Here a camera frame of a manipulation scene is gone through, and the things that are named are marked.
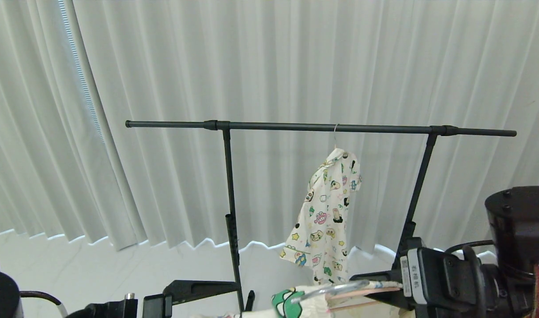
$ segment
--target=white wall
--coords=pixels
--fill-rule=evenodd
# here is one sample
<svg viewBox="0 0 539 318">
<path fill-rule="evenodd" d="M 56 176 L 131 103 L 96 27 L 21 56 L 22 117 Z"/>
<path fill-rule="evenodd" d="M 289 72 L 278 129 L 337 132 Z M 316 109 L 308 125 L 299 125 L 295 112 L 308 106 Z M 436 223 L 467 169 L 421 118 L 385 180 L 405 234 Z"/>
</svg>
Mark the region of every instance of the white wall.
<svg viewBox="0 0 539 318">
<path fill-rule="evenodd" d="M 256 292 L 255 310 L 269 308 L 273 294 L 285 288 L 312 284 L 308 268 L 279 259 L 279 248 L 250 244 L 241 251 L 244 295 Z M 375 256 L 352 250 L 350 274 L 390 268 L 392 251 L 377 246 Z M 233 280 L 229 247 L 205 240 L 196 249 L 186 243 L 168 249 L 166 244 L 132 246 L 116 252 L 108 240 L 89 245 L 81 237 L 48 240 L 28 238 L 11 231 L 0 235 L 0 267 L 21 290 L 41 290 L 56 296 L 69 312 L 89 303 L 121 300 L 128 292 L 136 298 L 159 294 L 172 280 Z M 38 299 L 24 299 L 26 318 L 59 318 L 55 306 Z M 216 296 L 173 307 L 174 316 L 224 314 L 237 311 L 236 293 Z"/>
</svg>

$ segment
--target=horizontal rod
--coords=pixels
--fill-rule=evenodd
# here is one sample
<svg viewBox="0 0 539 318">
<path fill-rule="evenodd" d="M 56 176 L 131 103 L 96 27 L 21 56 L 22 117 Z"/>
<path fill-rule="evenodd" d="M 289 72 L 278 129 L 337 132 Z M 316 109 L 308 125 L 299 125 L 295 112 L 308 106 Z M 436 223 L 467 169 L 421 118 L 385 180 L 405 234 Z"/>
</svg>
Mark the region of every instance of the horizontal rod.
<svg viewBox="0 0 539 318">
<path fill-rule="evenodd" d="M 334 131 L 346 133 L 436 133 L 449 135 L 516 136 L 514 130 L 467 129 L 449 125 L 336 125 L 305 123 L 244 123 L 236 121 L 126 121 L 126 127 L 153 128 L 203 128 L 203 129 L 247 129 L 286 131 Z"/>
</svg>

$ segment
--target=vertical pole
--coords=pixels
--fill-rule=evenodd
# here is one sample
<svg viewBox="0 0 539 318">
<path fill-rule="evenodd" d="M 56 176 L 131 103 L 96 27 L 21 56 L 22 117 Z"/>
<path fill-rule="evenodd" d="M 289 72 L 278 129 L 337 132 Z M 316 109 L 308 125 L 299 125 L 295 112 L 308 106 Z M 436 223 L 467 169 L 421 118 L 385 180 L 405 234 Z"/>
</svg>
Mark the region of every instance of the vertical pole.
<svg viewBox="0 0 539 318">
<path fill-rule="evenodd" d="M 232 150 L 230 147 L 230 129 L 222 129 L 224 137 L 224 157 L 226 159 L 226 180 L 228 183 L 228 202 L 230 204 L 230 213 L 226 215 L 226 228 L 228 230 L 228 242 L 232 256 L 232 268 L 234 270 L 234 280 L 239 286 L 237 292 L 237 302 L 240 312 L 244 311 L 244 298 L 241 292 L 240 279 L 240 255 L 237 248 L 237 224 L 236 224 L 236 203 L 234 200 L 234 176 L 232 172 Z"/>
<path fill-rule="evenodd" d="M 395 261 L 393 261 L 391 269 L 398 269 L 400 267 L 399 257 L 401 252 L 406 249 L 405 241 L 408 238 L 411 238 L 415 232 L 416 223 L 414 223 L 412 219 L 415 216 L 418 197 L 420 196 L 422 184 L 424 183 L 424 178 L 426 177 L 426 170 L 428 169 L 428 164 L 430 163 L 430 157 L 432 156 L 432 151 L 434 149 L 434 145 L 436 144 L 437 137 L 437 133 L 429 133 L 428 138 L 426 139 L 426 149 L 424 149 L 424 155 L 422 155 L 422 162 L 420 163 L 420 168 L 418 170 L 415 189 L 412 193 L 411 203 L 409 204 L 407 217 L 403 226 L 403 232 L 401 233 L 401 238 L 399 239 L 399 246 L 397 247 L 397 254 L 395 255 Z"/>
</svg>

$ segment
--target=white curtain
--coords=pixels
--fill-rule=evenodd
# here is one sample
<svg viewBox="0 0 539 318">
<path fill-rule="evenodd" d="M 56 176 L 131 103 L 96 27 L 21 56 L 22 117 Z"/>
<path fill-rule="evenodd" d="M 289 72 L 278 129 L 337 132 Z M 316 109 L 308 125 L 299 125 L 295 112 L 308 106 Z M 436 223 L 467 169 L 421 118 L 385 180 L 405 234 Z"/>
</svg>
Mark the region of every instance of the white curtain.
<svg viewBox="0 0 539 318">
<path fill-rule="evenodd" d="M 0 232 L 132 245 L 117 180 L 58 2 L 0 1 Z"/>
<path fill-rule="evenodd" d="M 109 127 L 118 194 L 108 199 L 122 202 L 132 224 L 105 228 L 113 239 L 227 240 L 221 132 L 127 129 L 126 119 L 517 130 L 438 139 L 415 216 L 416 235 L 435 247 L 484 239 L 485 197 L 539 184 L 539 1 L 65 4 L 88 92 Z M 351 244 L 396 249 L 425 141 L 232 131 L 240 245 L 285 240 L 310 175 L 336 144 L 362 163 Z M 117 212 L 94 211 L 103 220 Z"/>
</svg>

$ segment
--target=white shirt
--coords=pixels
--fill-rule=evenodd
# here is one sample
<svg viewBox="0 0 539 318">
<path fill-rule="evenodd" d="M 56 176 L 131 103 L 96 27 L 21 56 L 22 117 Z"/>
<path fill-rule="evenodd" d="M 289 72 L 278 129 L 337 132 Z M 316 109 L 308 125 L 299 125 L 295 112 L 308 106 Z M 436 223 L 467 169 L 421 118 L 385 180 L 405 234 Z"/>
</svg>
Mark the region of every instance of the white shirt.
<svg viewBox="0 0 539 318">
<path fill-rule="evenodd" d="M 346 219 L 350 193 L 360 189 L 361 182 L 356 156 L 338 148 L 310 179 L 298 222 L 280 256 L 312 267 L 315 284 L 347 279 Z"/>
</svg>

